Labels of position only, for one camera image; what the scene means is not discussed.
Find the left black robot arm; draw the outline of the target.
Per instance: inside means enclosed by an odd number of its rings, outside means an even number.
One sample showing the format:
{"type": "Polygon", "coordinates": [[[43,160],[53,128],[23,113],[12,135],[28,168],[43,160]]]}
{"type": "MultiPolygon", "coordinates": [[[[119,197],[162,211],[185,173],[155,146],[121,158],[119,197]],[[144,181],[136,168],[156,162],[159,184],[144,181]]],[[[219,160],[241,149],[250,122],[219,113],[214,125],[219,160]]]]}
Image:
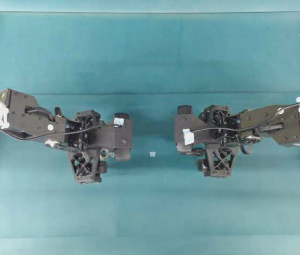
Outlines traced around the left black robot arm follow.
{"type": "Polygon", "coordinates": [[[11,89],[0,93],[0,131],[71,153],[112,152],[118,161],[129,160],[132,148],[132,120],[126,113],[116,113],[109,123],[94,110],[69,119],[58,107],[52,113],[34,96],[11,89]]]}

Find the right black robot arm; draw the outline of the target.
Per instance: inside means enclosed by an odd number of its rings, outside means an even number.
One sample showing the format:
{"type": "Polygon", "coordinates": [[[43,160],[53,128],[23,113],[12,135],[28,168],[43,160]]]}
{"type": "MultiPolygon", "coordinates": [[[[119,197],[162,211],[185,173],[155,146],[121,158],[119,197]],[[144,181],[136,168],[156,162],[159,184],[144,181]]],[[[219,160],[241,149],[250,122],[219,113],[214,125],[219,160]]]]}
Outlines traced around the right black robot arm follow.
{"type": "Polygon", "coordinates": [[[291,105],[270,105],[233,114],[228,106],[211,105],[195,116],[190,105],[177,109],[174,140],[181,154],[202,155],[196,145],[240,148],[250,153],[253,144],[271,138],[285,147],[300,146],[300,97],[291,105]]]}

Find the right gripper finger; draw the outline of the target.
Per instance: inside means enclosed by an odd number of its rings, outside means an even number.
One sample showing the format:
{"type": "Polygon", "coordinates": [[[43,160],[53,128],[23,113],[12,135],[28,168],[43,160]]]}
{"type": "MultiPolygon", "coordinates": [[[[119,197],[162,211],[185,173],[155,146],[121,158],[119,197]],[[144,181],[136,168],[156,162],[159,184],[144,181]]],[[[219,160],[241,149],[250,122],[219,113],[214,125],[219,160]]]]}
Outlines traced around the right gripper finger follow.
{"type": "Polygon", "coordinates": [[[192,144],[176,143],[177,152],[182,155],[198,155],[199,149],[194,149],[192,144]]]}
{"type": "Polygon", "coordinates": [[[181,115],[181,114],[192,114],[193,110],[192,110],[192,106],[191,105],[180,105],[177,108],[177,114],[181,115]]]}

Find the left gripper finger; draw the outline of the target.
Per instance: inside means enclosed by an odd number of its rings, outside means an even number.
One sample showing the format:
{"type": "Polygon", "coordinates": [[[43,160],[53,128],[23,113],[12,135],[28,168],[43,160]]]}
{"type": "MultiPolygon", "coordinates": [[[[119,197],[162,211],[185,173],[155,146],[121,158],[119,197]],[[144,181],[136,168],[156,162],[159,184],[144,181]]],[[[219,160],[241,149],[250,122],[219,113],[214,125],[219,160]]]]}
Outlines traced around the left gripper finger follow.
{"type": "Polygon", "coordinates": [[[130,148],[115,148],[114,159],[115,161],[129,161],[131,158],[130,148]]]}
{"type": "Polygon", "coordinates": [[[129,119],[129,114],[127,113],[115,113],[114,114],[114,125],[124,125],[125,120],[129,119]]]}

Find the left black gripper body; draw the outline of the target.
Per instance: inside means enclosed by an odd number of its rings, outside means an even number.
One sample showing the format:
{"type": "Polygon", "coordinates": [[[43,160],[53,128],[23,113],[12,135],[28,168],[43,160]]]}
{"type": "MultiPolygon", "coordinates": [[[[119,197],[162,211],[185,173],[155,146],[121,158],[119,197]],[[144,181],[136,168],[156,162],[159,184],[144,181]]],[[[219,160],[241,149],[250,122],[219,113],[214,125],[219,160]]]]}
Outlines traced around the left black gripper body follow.
{"type": "Polygon", "coordinates": [[[72,131],[80,133],[68,136],[68,150],[77,152],[85,149],[102,149],[109,151],[115,148],[132,148],[132,119],[129,116],[124,125],[105,123],[94,110],[77,112],[74,121],[70,122],[72,131]]]}

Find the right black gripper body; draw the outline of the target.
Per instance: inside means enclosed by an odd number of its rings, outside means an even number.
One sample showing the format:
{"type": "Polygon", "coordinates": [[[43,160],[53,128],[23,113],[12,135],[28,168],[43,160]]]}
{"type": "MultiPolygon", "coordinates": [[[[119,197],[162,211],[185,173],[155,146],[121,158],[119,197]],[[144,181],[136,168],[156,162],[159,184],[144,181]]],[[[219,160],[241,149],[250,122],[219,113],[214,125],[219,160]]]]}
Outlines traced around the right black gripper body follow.
{"type": "Polygon", "coordinates": [[[198,116],[176,114],[174,139],[185,145],[219,144],[224,147],[240,147],[240,114],[231,114],[227,106],[211,105],[198,116]]]}

